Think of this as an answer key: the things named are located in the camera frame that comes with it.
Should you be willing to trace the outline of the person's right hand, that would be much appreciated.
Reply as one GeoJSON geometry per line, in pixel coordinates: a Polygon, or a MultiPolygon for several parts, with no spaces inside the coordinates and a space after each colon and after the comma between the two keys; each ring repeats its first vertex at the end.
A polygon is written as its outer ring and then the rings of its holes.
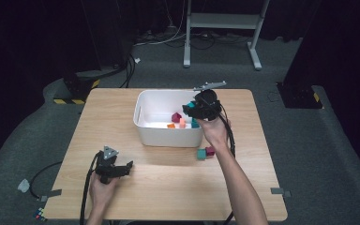
{"type": "Polygon", "coordinates": [[[230,151],[228,131],[219,118],[211,121],[198,119],[197,122],[202,128],[205,139],[215,148],[217,154],[230,151]]]}

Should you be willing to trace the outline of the person's left hand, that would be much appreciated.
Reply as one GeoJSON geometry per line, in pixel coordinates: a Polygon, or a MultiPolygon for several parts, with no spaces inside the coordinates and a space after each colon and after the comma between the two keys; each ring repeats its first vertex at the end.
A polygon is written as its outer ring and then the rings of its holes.
{"type": "Polygon", "coordinates": [[[111,203],[118,178],[113,178],[108,184],[100,182],[100,176],[95,172],[91,175],[89,194],[92,198],[92,211],[103,213],[111,203]]]}

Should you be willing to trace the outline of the black stand base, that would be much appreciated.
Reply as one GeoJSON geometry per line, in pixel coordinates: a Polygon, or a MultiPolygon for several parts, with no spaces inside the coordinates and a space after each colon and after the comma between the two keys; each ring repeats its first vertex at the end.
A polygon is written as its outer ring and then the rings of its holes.
{"type": "Polygon", "coordinates": [[[318,94],[311,87],[296,87],[278,82],[277,90],[286,108],[321,109],[323,107],[318,94]]]}

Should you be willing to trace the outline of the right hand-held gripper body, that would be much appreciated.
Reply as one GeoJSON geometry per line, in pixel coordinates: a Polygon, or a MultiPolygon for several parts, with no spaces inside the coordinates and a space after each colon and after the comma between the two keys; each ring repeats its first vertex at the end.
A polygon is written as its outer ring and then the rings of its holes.
{"type": "Polygon", "coordinates": [[[200,104],[195,104],[194,118],[207,119],[208,121],[214,120],[221,112],[221,103],[214,88],[226,85],[225,81],[222,82],[206,82],[205,84],[195,87],[194,91],[199,91],[197,97],[201,98],[200,104]]]}

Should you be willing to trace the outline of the black base with striped tape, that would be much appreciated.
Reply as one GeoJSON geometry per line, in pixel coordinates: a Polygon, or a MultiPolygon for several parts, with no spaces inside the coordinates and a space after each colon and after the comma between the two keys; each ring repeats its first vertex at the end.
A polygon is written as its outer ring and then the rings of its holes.
{"type": "Polygon", "coordinates": [[[81,78],[76,74],[64,78],[53,95],[56,104],[77,104],[86,102],[90,92],[99,85],[98,78],[81,78]]]}

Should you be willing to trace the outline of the white plastic bin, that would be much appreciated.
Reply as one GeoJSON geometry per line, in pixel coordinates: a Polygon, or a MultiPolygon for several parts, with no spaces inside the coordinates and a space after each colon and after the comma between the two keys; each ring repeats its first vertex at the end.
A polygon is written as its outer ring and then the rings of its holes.
{"type": "Polygon", "coordinates": [[[203,140],[200,127],[191,127],[191,117],[183,113],[183,105],[188,104],[195,92],[176,89],[144,90],[138,96],[133,123],[139,131],[141,142],[150,146],[199,147],[203,140]],[[180,113],[186,120],[186,128],[172,121],[172,115],[180,113]]]}

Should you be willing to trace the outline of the colourful puzzle cube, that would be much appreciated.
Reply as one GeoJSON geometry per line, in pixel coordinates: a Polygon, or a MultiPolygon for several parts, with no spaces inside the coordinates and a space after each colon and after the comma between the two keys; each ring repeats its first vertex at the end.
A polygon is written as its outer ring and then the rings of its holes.
{"type": "Polygon", "coordinates": [[[33,218],[44,222],[48,220],[46,217],[44,217],[44,209],[42,207],[39,207],[39,209],[33,214],[33,218]]]}

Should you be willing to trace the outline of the white metal stand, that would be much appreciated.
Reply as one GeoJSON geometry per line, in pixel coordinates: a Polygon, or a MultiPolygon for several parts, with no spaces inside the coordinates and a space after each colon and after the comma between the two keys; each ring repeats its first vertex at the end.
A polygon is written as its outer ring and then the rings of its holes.
{"type": "Polygon", "coordinates": [[[266,11],[270,0],[263,0],[262,9],[259,14],[221,14],[221,13],[196,13],[192,11],[192,0],[187,0],[187,24],[186,40],[184,46],[183,67],[189,68],[191,65],[191,45],[190,34],[192,28],[219,28],[219,29],[241,29],[253,30],[253,37],[247,43],[247,50],[251,61],[256,70],[263,68],[260,58],[256,51],[256,45],[263,27],[266,11]]]}

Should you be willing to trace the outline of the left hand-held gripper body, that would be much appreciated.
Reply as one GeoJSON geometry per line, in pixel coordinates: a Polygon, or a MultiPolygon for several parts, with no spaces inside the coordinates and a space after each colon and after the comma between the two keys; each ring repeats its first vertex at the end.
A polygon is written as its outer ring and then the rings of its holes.
{"type": "Polygon", "coordinates": [[[118,154],[117,150],[112,149],[108,145],[105,145],[103,150],[98,152],[95,172],[100,176],[101,183],[109,184],[109,179],[113,178],[114,163],[118,154]]]}

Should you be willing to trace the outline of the grey tape strip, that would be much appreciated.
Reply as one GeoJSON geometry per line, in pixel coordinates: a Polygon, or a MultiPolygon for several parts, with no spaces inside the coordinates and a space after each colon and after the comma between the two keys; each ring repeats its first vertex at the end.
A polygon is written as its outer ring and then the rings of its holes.
{"type": "Polygon", "coordinates": [[[51,190],[49,193],[47,193],[46,195],[42,195],[39,198],[40,202],[46,202],[48,201],[49,198],[51,197],[56,197],[56,196],[60,196],[62,194],[62,189],[55,189],[55,190],[51,190]]]}
{"type": "Polygon", "coordinates": [[[270,190],[272,194],[281,195],[283,198],[290,198],[292,196],[289,190],[285,190],[282,187],[271,187],[270,190]]]}

